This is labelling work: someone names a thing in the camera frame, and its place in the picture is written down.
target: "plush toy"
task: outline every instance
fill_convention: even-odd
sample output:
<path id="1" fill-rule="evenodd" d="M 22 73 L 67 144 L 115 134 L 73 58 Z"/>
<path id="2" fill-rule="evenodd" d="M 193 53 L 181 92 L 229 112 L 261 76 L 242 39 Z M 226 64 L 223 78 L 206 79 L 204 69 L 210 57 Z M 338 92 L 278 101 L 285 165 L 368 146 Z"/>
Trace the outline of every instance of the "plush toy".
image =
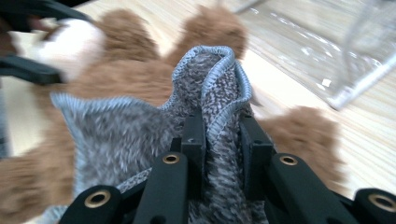
<path id="1" fill-rule="evenodd" d="M 81 29 L 88 33 L 79 35 L 78 32 Z M 67 42 L 67 47 L 73 50 L 65 48 L 65 42 Z M 178 66 L 181 66 L 178 62 L 180 60 L 186 62 L 187 56 L 185 55 L 189 50 L 200 45 L 227 46 L 231 48 L 232 52 L 221 49 L 224 57 L 234 55 L 236 59 L 241 59 L 247 44 L 247 31 L 244 26 L 235 15 L 221 7 L 201 7 L 198 15 L 185 22 L 184 34 L 174 49 L 163 57 L 159 55 L 155 41 L 149 38 L 149 33 L 142 25 L 142 19 L 131 11 L 108 12 L 101 20 L 95 21 L 93 24 L 83 21 L 62 21 L 60 26 L 36 47 L 35 55 L 38 61 L 52 64 L 61 69 L 64 84 L 33 86 L 38 104 L 51 123 L 44 133 L 45 139 L 39 146 L 18 158 L 0 162 L 0 222 L 20 223 L 42 214 L 51 205 L 70 204 L 75 196 L 73 192 L 76 193 L 75 175 L 79 175 L 79 177 L 88 175 L 88 173 L 76 174 L 75 171 L 75 157 L 77 156 L 75 148 L 81 142 L 75 143 L 77 137 L 71 136 L 70 133 L 76 130 L 73 125 L 77 124 L 72 125 L 70 122 L 76 122 L 78 114 L 73 114 L 70 117 L 71 112 L 67 111 L 65 105 L 76 106 L 83 111 L 84 106 L 104 103 L 100 101 L 92 103 L 93 105 L 85 105 L 84 102 L 73 97 L 108 99 L 133 96 L 146 102 L 135 103 L 138 108 L 142 109 L 140 115 L 139 110 L 135 111 L 134 118 L 144 119 L 145 113 L 142 112 L 144 108 L 153 111 L 154 107 L 150 106 L 169 104 L 170 96 L 175 94 L 172 76 L 177 74 Z M 211 66 L 214 66 L 219 59 L 213 56 L 214 52 L 211 50 L 213 49 L 200 48 L 195 51 L 201 53 L 197 53 L 200 57 L 207 56 L 207 59 L 213 61 Z M 198 56 L 192 57 L 196 60 L 195 66 L 201 64 L 199 60 L 202 58 Z M 208 68 L 210 67 L 195 70 L 194 73 L 191 73 L 191 78 L 194 79 L 195 74 L 203 76 L 199 75 L 200 71 L 202 73 Z M 51 103 L 50 92 L 66 92 L 73 97 L 64 95 L 55 97 L 55 102 L 61 108 L 61 112 Z M 114 105 L 115 107 L 128 102 L 126 98 L 119 100 L 121 103 Z M 85 116 L 96 110 L 88 109 L 87 111 L 82 114 Z M 157 117 L 151 118 L 152 124 L 160 122 L 161 116 L 164 114 L 160 113 Z M 114 119 L 114 122 L 119 120 L 119 118 L 111 118 Z M 96 120 L 103 121 L 103 119 L 85 118 L 80 119 L 78 123 L 89 123 Z M 103 126 L 110 125 L 111 122 L 112 120 L 107 118 L 96 125 L 102 125 L 104 128 Z M 333 122 L 323 118 L 316 109 L 297 107 L 284 116 L 260 120 L 260 125 L 273 138 L 278 151 L 301 157 L 327 187 L 338 190 L 337 182 L 341 181 L 341 176 L 337 171 L 337 166 L 340 161 L 334 151 L 336 126 Z M 90 133 L 95 135 L 97 130 L 80 127 L 79 131 L 87 134 L 84 136 L 89 136 Z M 163 130 L 162 137 L 171 135 L 172 132 L 177 132 L 177 130 Z M 130 163 L 135 163 L 138 172 L 144 171 L 150 167 L 152 159 L 158 153 L 159 151 L 155 151 L 152 155 L 145 155 L 145 159 L 130 161 Z M 89 155 L 85 156 L 87 160 L 95 159 L 90 158 Z M 129 177 L 128 175 L 132 176 L 138 173 L 128 173 L 130 171 L 125 171 L 125 169 L 122 172 L 125 172 L 125 176 L 120 177 L 122 181 Z M 217 221 L 233 220 L 231 217 L 230 219 L 216 218 Z"/>

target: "brown teddy bear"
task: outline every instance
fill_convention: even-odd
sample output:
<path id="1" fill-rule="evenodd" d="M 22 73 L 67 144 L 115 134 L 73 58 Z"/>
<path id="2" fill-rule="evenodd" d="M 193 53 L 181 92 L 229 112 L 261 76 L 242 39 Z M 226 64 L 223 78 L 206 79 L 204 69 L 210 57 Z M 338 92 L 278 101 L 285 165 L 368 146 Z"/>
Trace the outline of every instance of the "brown teddy bear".
<path id="1" fill-rule="evenodd" d="M 75 143 L 61 112 L 50 102 L 51 91 L 86 99 L 130 95 L 162 105 L 172 92 L 172 72 L 189 49 L 228 46 L 235 58 L 241 59 L 248 44 L 244 26 L 222 7 L 201 7 L 198 15 L 185 22 L 184 34 L 174 49 L 163 57 L 142 19 L 131 11 L 108 12 L 93 24 L 104 34 L 103 48 L 97 49 L 96 57 L 74 74 L 67 74 L 67 66 L 57 64 L 64 70 L 64 84 L 33 86 L 51 124 L 39 146 L 0 162 L 0 223 L 20 223 L 40 215 L 50 205 L 71 203 Z M 61 35 L 67 23 L 57 29 L 53 35 Z M 336 182 L 341 176 L 336 171 L 340 161 L 334 153 L 334 123 L 316 109 L 298 107 L 284 116 L 260 120 L 260 125 L 280 152 L 301 157 L 327 187 L 338 189 Z"/>

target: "teddy bear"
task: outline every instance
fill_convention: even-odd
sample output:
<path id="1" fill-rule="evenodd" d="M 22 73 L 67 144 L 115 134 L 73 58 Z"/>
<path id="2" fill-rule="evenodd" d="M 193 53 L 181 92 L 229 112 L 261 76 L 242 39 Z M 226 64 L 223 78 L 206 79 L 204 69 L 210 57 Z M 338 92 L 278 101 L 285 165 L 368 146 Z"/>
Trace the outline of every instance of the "teddy bear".
<path id="1" fill-rule="evenodd" d="M 133 96 L 160 106 L 172 93 L 175 67 L 191 48 L 227 46 L 236 59 L 242 59 L 248 47 L 247 29 L 237 16 L 223 7 L 200 7 L 197 15 L 184 22 L 182 37 L 164 56 L 160 55 L 143 23 L 132 11 L 118 9 L 107 12 L 91 25 L 61 21 L 43 38 L 36 50 L 36 59 L 63 71 L 63 83 L 32 86 L 50 125 L 44 131 L 45 139 L 37 147 L 20 157 L 0 161 L 1 223 L 20 223 L 39 216 L 51 205 L 70 204 L 73 200 L 75 142 L 63 114 L 51 102 L 51 92 L 67 92 L 84 99 Z M 64 49 L 55 49 L 57 52 L 52 52 L 52 58 L 46 58 L 49 53 L 45 50 L 54 50 L 51 42 L 62 42 L 68 32 L 73 34 L 73 28 L 79 26 L 91 35 L 81 35 L 77 42 L 92 43 L 94 36 L 89 55 L 84 54 L 84 50 L 72 56 L 68 52 L 56 54 Z M 77 61 L 83 63 L 70 69 Z M 282 116 L 258 122 L 272 137 L 279 152 L 299 156 L 329 189 L 338 190 L 337 183 L 342 176 L 337 171 L 341 161 L 335 153 L 335 123 L 309 107 L 296 107 Z"/>

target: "light wood surface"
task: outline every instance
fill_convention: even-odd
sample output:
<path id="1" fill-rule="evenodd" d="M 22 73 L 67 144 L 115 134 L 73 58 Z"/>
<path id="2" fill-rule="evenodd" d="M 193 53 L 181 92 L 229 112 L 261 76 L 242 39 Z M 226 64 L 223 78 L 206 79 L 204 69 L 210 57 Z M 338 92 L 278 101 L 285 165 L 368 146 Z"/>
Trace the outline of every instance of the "light wood surface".
<path id="1" fill-rule="evenodd" d="M 177 41 L 181 23 L 196 12 L 198 4 L 211 6 L 217 2 L 100 0 L 78 10 L 95 19 L 114 8 L 130 8 L 147 21 L 152 37 L 165 53 Z M 233 2 L 233 5 L 229 4 L 232 8 L 244 3 L 229 2 Z M 35 35 L 16 36 L 24 55 L 29 57 L 29 46 L 35 41 Z M 396 194 L 395 70 L 346 108 L 334 111 L 252 50 L 247 51 L 242 65 L 263 104 L 263 107 L 254 107 L 259 118 L 282 114 L 297 105 L 308 105 L 321 108 L 326 117 L 339 123 L 338 148 L 346 163 L 342 169 L 347 176 L 346 191 L 341 193 L 352 198 L 357 189 L 375 187 Z M 28 85 L 15 78 L 3 77 L 9 134 L 15 156 L 37 144 L 44 137 L 40 131 L 47 127 L 45 118 L 33 103 Z"/>

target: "cloth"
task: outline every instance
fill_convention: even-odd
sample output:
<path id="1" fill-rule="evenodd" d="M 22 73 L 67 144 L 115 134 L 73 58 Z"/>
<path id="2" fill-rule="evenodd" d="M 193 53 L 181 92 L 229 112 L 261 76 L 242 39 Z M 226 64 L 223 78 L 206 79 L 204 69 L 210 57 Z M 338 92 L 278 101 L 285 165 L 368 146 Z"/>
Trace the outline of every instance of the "cloth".
<path id="1" fill-rule="evenodd" d="M 227 47 L 191 49 L 173 74 L 173 93 L 154 107 L 131 97 L 84 101 L 54 94 L 76 141 L 77 196 L 98 184 L 121 192 L 144 181 L 155 156 L 182 134 L 185 118 L 202 110 L 206 152 L 204 198 L 189 203 L 190 223 L 265 223 L 263 202 L 248 202 L 242 191 L 239 116 L 252 115 L 248 78 Z M 50 210 L 43 220 L 55 220 Z"/>

